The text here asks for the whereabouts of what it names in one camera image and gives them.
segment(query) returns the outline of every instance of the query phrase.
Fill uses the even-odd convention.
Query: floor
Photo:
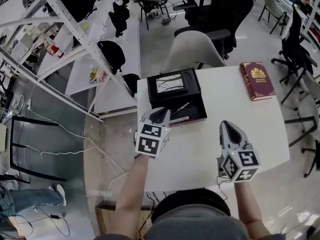
[[[172,3],[181,0],[170,0]],[[264,0],[256,0],[250,14],[245,18],[236,32],[237,48],[229,54],[226,60],[228,66],[239,65],[242,62],[263,62],[271,78],[276,96],[281,100],[289,87],[279,83],[285,75],[285,68],[271,63],[272,58],[278,58],[281,50],[280,27],[277,27],[272,35],[269,34],[276,23],[271,17],[267,22],[267,14],[258,22],[259,15],[263,9]],[[150,30],[147,31],[146,22],[140,23],[140,50],[141,50],[141,76],[143,78],[157,75],[169,54],[170,47],[174,40],[174,31],[188,24],[183,14],[178,14],[169,25],[162,25],[161,18],[149,22]],[[311,57],[320,63],[320,54],[314,51],[308,43],[302,43],[310,52]],[[314,75],[320,74],[319,68],[314,68]],[[299,103],[299,94],[294,92],[281,106],[284,120],[297,117],[297,113],[292,110]],[[106,119],[100,125],[92,119],[86,120],[85,132],[95,141],[100,142],[101,148],[111,157],[125,172],[128,172],[133,162],[134,146],[133,132],[137,128],[137,114],[126,114],[122,116]],[[299,124],[288,125],[287,137],[291,142],[301,134],[302,127]],[[85,148],[90,147],[90,143],[84,142]],[[311,224],[320,223],[317,220],[320,216],[320,188],[319,173],[313,172],[309,178],[303,177],[304,172],[312,155],[301,154],[301,146],[312,147],[310,139],[298,143],[290,148],[290,160],[265,172],[258,174],[252,181],[253,192],[260,204],[263,221],[272,233],[287,233],[287,239],[301,239],[306,228]],[[116,179],[110,165],[107,165],[106,156],[98,151],[86,152],[85,163],[85,184],[89,210],[92,216],[92,224],[96,234],[99,232],[95,218],[94,208],[104,200],[114,201],[117,199],[119,191],[124,183],[123,179]],[[115,167],[116,173],[122,175],[123,172]],[[213,186],[212,190],[223,194]],[[230,184],[222,184],[221,189],[227,195],[227,204],[231,213],[237,217],[237,205],[235,193]],[[164,195],[156,193],[159,199]]]
[[[68,74],[71,67],[66,66],[60,70],[60,74],[53,74],[48,83],[63,91],[66,88]],[[29,80],[19,77],[14,86],[15,97],[18,99],[20,95],[25,97],[27,101],[31,98],[31,109],[36,113],[48,117],[78,135],[83,135],[85,115],[71,106],[56,99],[51,94],[35,86]],[[75,95],[73,98],[82,105],[87,105],[88,92],[81,95]],[[21,115],[32,119],[43,120],[43,118],[33,114],[26,109],[26,104],[22,109]],[[30,123],[17,123],[14,127],[14,142],[21,145],[30,145],[41,151],[50,152],[78,152],[83,149],[83,139],[70,135],[58,126],[43,126]],[[42,209],[49,215],[58,215],[64,217],[70,227],[69,239],[88,239],[95,237],[92,223],[90,220],[86,189],[84,184],[84,157],[80,154],[54,155],[43,154],[30,148],[24,150],[18,148],[14,154],[16,163],[21,167],[27,167],[39,173],[48,174],[67,179],[67,182],[52,181],[31,176],[30,184],[20,183],[13,185],[13,189],[47,189],[50,185],[55,187],[62,184],[65,190],[67,206],[43,206]],[[27,179],[27,175],[20,174],[20,177]],[[50,219],[42,219],[45,215],[40,210],[36,213],[34,209],[28,208],[20,213],[28,221],[32,222],[33,233],[27,239],[46,239],[59,240],[65,239],[59,233],[55,225]],[[19,224],[19,232],[27,235],[31,232],[31,227],[26,224],[22,217],[16,217]],[[62,219],[55,221],[58,228],[64,233],[68,233],[66,224]]]

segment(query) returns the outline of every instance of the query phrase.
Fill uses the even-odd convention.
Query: open box
[[[170,120],[183,119],[180,123],[195,122],[207,118],[201,96],[201,87],[194,69],[185,69],[147,78],[151,107],[171,110]]]

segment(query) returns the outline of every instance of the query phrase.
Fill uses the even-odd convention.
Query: white table
[[[171,128],[170,141],[150,159],[145,191],[177,191],[217,184],[221,155],[219,126],[228,120],[245,131],[258,151],[259,172],[289,160],[284,120],[277,98],[251,101],[238,66],[196,71],[207,119]],[[137,84],[138,120],[151,109],[147,79]]]
[[[289,17],[289,20],[286,24],[286,27],[284,28],[284,31],[282,32],[282,36],[281,39],[284,39],[289,30],[290,27],[292,25],[292,13],[293,13],[293,9],[292,9],[292,2],[290,0],[277,0],[279,2],[279,6],[285,11],[287,12],[287,16]],[[298,14],[301,17],[301,28],[304,25],[306,19],[308,18],[301,10],[297,10]]]

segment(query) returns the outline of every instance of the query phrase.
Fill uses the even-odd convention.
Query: forearm
[[[239,219],[245,225],[251,239],[270,235],[262,221],[262,213],[248,182],[234,184]]]
[[[141,205],[144,198],[149,157],[140,155],[133,163],[116,202],[110,234],[131,239],[137,236]]]

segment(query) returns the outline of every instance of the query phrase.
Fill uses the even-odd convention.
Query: red book
[[[252,101],[270,99],[276,94],[261,62],[243,62],[240,70]]]

